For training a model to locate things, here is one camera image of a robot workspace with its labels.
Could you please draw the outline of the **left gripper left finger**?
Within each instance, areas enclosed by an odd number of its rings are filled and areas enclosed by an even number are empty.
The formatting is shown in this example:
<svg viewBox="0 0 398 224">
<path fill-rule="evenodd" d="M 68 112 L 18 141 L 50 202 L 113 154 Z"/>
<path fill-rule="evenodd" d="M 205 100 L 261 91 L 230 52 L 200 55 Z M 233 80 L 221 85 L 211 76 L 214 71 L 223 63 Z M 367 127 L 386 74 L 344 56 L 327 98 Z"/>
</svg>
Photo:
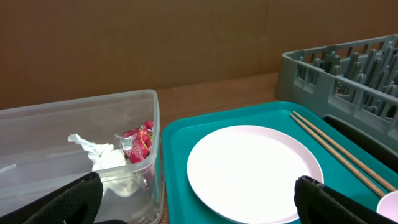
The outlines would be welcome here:
<svg viewBox="0 0 398 224">
<path fill-rule="evenodd" d="M 1 217 L 8 224 L 94 224 L 103 196 L 103 184 L 96 172 L 73 182 Z"/>
</svg>

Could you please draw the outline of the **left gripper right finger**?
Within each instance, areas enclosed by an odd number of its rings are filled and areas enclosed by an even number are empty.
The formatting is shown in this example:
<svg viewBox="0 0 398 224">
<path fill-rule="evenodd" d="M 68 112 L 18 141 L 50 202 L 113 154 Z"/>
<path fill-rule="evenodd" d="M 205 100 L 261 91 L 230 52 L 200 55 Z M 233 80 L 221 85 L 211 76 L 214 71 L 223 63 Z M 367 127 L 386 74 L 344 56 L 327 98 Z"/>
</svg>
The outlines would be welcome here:
<svg viewBox="0 0 398 224">
<path fill-rule="evenodd" d="M 294 190 L 301 224 L 397 224 L 306 175 Z"/>
</svg>

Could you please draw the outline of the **white napkin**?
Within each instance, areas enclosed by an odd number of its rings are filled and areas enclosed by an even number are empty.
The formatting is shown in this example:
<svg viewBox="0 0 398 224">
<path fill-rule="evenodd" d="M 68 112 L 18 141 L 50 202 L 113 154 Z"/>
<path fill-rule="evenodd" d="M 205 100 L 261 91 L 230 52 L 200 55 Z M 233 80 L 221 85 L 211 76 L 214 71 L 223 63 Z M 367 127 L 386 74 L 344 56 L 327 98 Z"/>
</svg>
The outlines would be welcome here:
<svg viewBox="0 0 398 224">
<path fill-rule="evenodd" d="M 99 171 L 129 164 L 122 149 L 115 149 L 113 144 L 96 144 L 83 139 L 78 134 L 71 134 L 68 142 L 80 145 L 88 153 L 92 161 L 92 171 Z M 130 197 L 139 186 L 134 181 L 134 174 L 119 174 L 112 177 L 102 177 L 103 196 L 112 191 L 119 197 Z"/>
</svg>

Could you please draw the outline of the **pink bowl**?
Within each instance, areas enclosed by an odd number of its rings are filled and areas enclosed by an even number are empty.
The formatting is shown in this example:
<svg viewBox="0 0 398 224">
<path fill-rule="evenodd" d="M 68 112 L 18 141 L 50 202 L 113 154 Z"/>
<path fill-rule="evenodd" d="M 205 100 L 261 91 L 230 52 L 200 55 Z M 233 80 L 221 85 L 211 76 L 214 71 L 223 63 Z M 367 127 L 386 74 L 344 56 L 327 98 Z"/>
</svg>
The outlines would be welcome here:
<svg viewBox="0 0 398 224">
<path fill-rule="evenodd" d="M 390 192 L 380 199 L 376 212 L 398 222 L 398 191 Z"/>
</svg>

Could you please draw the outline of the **red foil wrapper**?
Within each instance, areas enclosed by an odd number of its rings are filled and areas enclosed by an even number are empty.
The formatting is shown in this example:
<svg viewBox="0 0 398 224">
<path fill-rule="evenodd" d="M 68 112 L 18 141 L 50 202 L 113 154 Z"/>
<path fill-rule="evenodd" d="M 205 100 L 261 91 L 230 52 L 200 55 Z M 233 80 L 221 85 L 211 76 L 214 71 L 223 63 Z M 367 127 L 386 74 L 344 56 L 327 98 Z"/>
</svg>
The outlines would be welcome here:
<svg viewBox="0 0 398 224">
<path fill-rule="evenodd" d="M 153 121 L 146 121 L 138 128 L 116 134 L 120 148 L 130 163 L 135 164 L 146 159 L 152 151 Z"/>
</svg>

